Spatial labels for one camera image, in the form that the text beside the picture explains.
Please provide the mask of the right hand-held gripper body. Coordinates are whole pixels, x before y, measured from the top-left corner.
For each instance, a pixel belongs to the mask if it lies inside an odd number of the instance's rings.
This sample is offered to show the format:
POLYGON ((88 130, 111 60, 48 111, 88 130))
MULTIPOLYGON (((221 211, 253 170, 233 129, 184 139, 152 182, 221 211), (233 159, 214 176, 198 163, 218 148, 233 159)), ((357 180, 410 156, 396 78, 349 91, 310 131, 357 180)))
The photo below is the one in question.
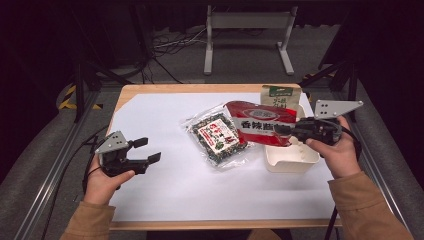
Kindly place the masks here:
POLYGON ((332 146, 343 132, 348 133, 337 118, 362 106, 362 101, 317 100, 314 115, 301 118, 293 128, 293 136, 303 143, 315 139, 332 146))

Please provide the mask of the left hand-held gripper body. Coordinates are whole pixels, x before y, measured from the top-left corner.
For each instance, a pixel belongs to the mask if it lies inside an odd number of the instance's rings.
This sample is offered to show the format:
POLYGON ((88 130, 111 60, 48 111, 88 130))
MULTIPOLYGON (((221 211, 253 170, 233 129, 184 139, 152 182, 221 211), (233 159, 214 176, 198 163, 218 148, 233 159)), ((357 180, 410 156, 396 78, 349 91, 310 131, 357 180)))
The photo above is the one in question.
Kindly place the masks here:
POLYGON ((95 150, 99 157, 102 171, 109 177, 123 173, 123 167, 127 162, 128 150, 129 142, 121 131, 115 131, 107 135, 95 150))

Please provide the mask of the red sauce packet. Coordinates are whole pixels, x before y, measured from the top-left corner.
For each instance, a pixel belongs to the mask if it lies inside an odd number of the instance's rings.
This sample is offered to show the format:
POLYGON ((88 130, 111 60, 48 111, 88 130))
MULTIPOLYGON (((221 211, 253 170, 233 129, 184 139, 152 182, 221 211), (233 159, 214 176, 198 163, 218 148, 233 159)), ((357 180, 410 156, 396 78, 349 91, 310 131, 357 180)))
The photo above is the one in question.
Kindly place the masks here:
POLYGON ((275 124, 294 125, 297 111, 281 107, 254 104, 246 101, 230 101, 225 104, 241 141, 285 147, 289 136, 275 133, 275 124))

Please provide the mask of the cream divided lunch box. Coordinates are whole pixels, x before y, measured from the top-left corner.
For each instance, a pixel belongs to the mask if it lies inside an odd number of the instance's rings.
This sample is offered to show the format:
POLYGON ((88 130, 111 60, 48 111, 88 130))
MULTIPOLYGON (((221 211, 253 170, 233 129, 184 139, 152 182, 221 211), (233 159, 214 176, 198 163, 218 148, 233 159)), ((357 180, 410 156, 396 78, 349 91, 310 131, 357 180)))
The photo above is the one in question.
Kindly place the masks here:
POLYGON ((265 146, 265 166, 273 173, 305 173, 319 162, 319 153, 296 137, 289 139, 289 146, 265 146))

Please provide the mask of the beige green-topped sauce packet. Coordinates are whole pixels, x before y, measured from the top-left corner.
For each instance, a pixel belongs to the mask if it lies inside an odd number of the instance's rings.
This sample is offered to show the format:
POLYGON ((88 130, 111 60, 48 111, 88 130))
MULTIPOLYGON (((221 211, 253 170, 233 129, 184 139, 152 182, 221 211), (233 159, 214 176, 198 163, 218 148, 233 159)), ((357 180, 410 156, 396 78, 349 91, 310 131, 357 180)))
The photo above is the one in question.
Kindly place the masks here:
POLYGON ((263 85, 260 103, 266 106, 297 110, 302 89, 297 84, 263 85))

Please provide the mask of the person's right hand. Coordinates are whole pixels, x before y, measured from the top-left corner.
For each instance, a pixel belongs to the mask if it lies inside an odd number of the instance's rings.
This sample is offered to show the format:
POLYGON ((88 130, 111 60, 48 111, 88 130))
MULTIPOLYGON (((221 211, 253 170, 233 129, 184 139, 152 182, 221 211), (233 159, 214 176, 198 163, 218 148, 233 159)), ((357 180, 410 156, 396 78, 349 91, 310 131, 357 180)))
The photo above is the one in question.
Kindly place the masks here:
POLYGON ((342 133, 340 140, 334 145, 327 145, 315 139, 308 139, 306 145, 325 159, 334 179, 348 177, 361 171, 354 139, 346 132, 342 133))

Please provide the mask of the person's left hand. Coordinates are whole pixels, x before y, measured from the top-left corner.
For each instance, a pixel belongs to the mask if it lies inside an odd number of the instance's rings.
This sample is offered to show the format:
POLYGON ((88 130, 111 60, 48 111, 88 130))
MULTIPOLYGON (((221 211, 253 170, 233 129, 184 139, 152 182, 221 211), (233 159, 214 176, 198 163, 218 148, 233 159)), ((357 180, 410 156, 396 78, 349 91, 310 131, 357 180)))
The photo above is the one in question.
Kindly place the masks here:
POLYGON ((89 168, 86 193, 83 201, 96 205, 108 205, 116 189, 135 176, 133 170, 109 177, 101 169, 99 157, 95 155, 89 168))

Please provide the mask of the white paper sheet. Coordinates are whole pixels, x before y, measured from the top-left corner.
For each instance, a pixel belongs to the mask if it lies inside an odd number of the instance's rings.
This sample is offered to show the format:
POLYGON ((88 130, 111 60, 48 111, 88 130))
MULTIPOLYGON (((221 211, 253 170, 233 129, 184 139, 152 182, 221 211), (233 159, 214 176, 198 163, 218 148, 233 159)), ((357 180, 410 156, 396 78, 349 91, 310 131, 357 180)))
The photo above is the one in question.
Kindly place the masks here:
POLYGON ((318 220, 330 217, 334 202, 331 174, 318 162, 303 174, 271 173, 262 146, 245 164, 229 170, 212 167, 184 120, 232 100, 257 103, 257 93, 138 94, 115 114, 111 128, 126 139, 148 138, 132 149, 131 160, 159 153, 159 162, 122 185, 111 203, 117 222, 201 222, 318 220))

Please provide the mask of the black metal stand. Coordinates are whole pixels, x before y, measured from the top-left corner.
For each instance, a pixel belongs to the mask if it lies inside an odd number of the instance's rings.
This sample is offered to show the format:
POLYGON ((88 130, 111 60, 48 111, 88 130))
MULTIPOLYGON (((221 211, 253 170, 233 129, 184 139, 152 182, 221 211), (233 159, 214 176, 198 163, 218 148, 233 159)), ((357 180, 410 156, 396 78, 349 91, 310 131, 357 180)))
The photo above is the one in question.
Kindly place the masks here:
POLYGON ((84 88, 87 87, 89 91, 97 92, 102 87, 100 77, 96 75, 97 72, 121 85, 128 85, 130 81, 103 66, 78 14, 72 7, 68 9, 68 12, 70 14, 68 19, 70 36, 68 40, 70 41, 70 54, 75 68, 74 84, 76 86, 77 106, 75 122, 78 123, 89 108, 84 97, 84 88))
POLYGON ((348 85, 347 99, 349 101, 355 101, 359 74, 355 63, 351 61, 344 60, 339 63, 332 64, 331 66, 313 74, 311 77, 303 79, 299 83, 299 86, 302 88, 307 87, 329 74, 334 74, 328 85, 329 89, 333 92, 340 92, 345 85, 348 85))

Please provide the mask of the yellow black striped tape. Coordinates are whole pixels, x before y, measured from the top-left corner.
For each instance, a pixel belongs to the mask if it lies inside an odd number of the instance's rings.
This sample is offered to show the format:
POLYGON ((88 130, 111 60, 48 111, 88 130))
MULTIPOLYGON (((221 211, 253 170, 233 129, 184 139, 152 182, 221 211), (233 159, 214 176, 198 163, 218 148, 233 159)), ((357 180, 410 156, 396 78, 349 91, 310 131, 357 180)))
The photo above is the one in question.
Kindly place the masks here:
POLYGON ((66 91, 62 102, 59 104, 59 109, 76 109, 77 105, 75 103, 71 103, 71 97, 76 92, 76 85, 71 84, 66 91))

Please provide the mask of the clear seaweed packet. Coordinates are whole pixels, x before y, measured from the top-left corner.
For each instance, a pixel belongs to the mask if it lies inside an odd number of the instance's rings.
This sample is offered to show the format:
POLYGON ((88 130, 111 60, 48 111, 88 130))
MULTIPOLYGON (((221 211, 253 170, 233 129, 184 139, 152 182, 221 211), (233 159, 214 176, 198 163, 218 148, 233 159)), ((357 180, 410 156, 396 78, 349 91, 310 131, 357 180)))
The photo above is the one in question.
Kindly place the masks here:
POLYGON ((254 147, 242 141, 227 107, 219 104, 191 116, 181 127, 197 144, 201 156, 214 168, 230 169, 248 162, 254 147))

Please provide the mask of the white metal stand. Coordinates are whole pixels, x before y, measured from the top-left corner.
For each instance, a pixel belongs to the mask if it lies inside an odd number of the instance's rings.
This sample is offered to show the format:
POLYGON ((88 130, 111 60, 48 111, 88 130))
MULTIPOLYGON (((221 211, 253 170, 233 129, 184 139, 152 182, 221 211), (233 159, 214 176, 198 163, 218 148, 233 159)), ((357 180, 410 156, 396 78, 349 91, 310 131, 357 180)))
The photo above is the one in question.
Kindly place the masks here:
POLYGON ((294 69, 287 52, 298 7, 282 12, 215 12, 212 6, 207 8, 206 33, 207 42, 205 50, 204 70, 205 75, 212 74, 213 67, 213 40, 214 29, 283 29, 284 36, 276 43, 284 69, 288 76, 294 74, 294 69))

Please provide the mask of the aluminium rail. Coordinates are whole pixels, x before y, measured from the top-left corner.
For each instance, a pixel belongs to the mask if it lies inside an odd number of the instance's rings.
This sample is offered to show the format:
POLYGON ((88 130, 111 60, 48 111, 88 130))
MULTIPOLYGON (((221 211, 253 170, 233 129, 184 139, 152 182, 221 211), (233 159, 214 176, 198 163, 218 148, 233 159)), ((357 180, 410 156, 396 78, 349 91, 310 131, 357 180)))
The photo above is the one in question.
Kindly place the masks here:
POLYGON ((418 240, 413 209, 419 185, 367 94, 360 92, 359 99, 364 106, 356 111, 356 122, 349 122, 363 146, 360 163, 383 192, 394 215, 418 240))
POLYGON ((73 146, 75 139, 81 132, 81 128, 86 121, 89 112, 91 111, 95 101, 98 98, 99 93, 97 91, 89 91, 86 93, 84 98, 83 107, 84 110, 80 114, 79 120, 73 122, 71 128, 62 144, 62 147, 56 156, 52 166, 46 175, 45 180, 41 184, 37 195, 28 210, 24 220, 22 221, 18 231, 16 232, 13 240, 28 240, 32 234, 36 224, 38 223, 42 212, 44 211, 51 195, 53 194, 56 186, 58 185, 61 174, 64 172, 65 165, 71 159, 71 147, 73 146))

